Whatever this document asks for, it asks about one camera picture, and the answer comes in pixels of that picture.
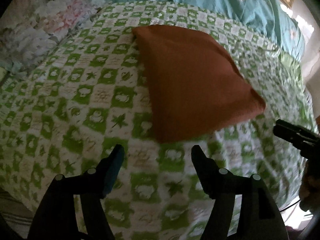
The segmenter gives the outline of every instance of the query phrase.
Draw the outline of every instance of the white screw head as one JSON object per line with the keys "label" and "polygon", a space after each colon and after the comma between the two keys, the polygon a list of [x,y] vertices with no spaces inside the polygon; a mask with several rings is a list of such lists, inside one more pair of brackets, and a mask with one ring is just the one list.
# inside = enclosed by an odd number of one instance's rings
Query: white screw head
{"label": "white screw head", "polygon": [[54,178],[55,178],[55,180],[62,180],[63,175],[62,174],[58,174]]}
{"label": "white screw head", "polygon": [[253,174],[252,177],[255,180],[260,180],[261,179],[261,177],[258,174]]}
{"label": "white screw head", "polygon": [[221,169],[219,169],[219,173],[222,175],[226,175],[228,173],[228,170],[225,168],[221,168]]}
{"label": "white screw head", "polygon": [[88,169],[88,174],[95,174],[96,173],[96,169],[95,168],[90,168]]}

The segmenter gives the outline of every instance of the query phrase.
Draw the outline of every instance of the floral blanket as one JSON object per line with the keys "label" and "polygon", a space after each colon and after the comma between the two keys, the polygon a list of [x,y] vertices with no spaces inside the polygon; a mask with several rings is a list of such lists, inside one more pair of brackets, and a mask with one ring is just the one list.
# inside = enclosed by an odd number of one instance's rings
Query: floral blanket
{"label": "floral blanket", "polygon": [[[150,24],[210,34],[265,99],[265,113],[194,141],[155,142],[146,78],[131,32]],[[268,39],[206,9],[149,1],[108,6],[28,80],[9,79],[2,87],[1,185],[34,211],[57,173],[78,175],[120,143],[125,161],[102,201],[116,239],[199,239],[214,204],[191,162],[191,148],[199,144],[234,174],[260,174],[283,207],[297,195],[304,161],[273,136],[273,125],[278,118],[313,130],[316,124],[300,68],[282,65],[278,55]],[[85,230],[78,196],[75,206]],[[240,198],[231,232],[239,211]]]}

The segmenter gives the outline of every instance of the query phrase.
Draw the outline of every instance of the green and white quilt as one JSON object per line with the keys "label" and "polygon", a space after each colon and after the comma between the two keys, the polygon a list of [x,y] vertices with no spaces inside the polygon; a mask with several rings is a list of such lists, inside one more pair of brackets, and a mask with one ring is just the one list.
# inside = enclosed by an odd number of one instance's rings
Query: green and white quilt
{"label": "green and white quilt", "polygon": [[[265,113],[198,140],[155,142],[146,78],[131,32],[151,24],[210,34],[265,99]],[[120,143],[125,161],[113,191],[102,201],[116,239],[199,239],[214,203],[202,191],[191,162],[191,148],[199,144],[234,174],[260,174],[283,207],[297,195],[304,161],[298,150],[273,136],[273,125],[278,118],[313,130],[316,124],[303,94],[300,67],[282,65],[279,52],[239,22],[198,7],[112,4],[27,80],[9,79],[2,87],[2,187],[35,211],[57,173],[81,174]],[[84,230],[77,196],[75,203]],[[231,232],[239,211],[240,198]]]}

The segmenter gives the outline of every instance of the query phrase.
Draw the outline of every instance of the orange pillow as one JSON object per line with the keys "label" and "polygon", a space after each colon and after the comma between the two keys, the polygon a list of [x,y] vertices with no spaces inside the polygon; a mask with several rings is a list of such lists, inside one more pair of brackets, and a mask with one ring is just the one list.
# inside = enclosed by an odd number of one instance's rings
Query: orange pillow
{"label": "orange pillow", "polygon": [[151,25],[133,29],[161,142],[198,137],[261,114],[266,103],[210,35]]}

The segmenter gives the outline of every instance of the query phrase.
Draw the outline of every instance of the cable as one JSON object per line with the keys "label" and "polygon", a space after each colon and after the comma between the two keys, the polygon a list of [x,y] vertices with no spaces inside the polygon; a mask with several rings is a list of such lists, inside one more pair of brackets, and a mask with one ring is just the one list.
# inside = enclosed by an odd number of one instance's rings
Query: cable
{"label": "cable", "polygon": [[291,208],[291,207],[294,206],[295,204],[298,204],[300,200],[301,200],[301,199],[299,199],[296,203],[293,203],[292,205],[286,207],[285,209],[280,210],[280,213],[282,213],[283,211],[286,211],[288,208]]}

